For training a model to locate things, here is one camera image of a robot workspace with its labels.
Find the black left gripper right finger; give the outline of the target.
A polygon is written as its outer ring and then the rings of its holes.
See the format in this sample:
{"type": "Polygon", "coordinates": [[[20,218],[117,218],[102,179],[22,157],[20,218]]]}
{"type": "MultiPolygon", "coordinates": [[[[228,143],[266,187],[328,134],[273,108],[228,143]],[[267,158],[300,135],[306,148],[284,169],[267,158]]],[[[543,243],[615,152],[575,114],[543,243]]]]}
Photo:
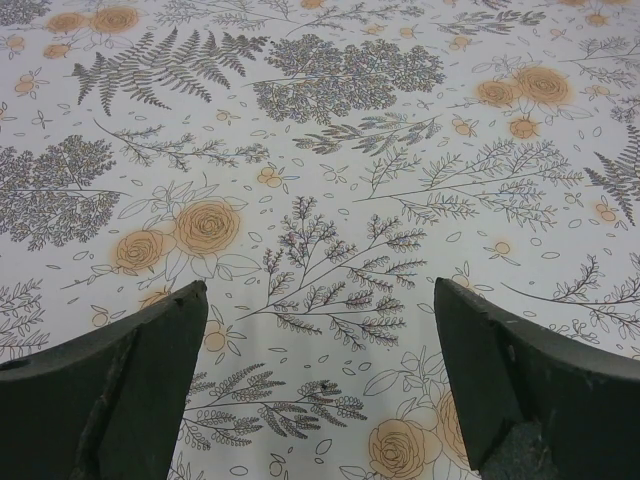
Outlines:
{"type": "Polygon", "coordinates": [[[450,279],[437,279],[434,309],[468,462],[481,478],[638,478],[638,361],[450,279]]]}

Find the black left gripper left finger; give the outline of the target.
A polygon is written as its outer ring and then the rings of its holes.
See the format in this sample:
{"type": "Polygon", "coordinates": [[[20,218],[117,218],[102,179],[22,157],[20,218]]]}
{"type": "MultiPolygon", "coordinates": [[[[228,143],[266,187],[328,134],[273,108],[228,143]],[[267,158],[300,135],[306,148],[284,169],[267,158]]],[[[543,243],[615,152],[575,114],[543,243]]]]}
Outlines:
{"type": "Polygon", "coordinates": [[[207,321],[202,281],[1,365],[4,479],[164,479],[207,321]]]}

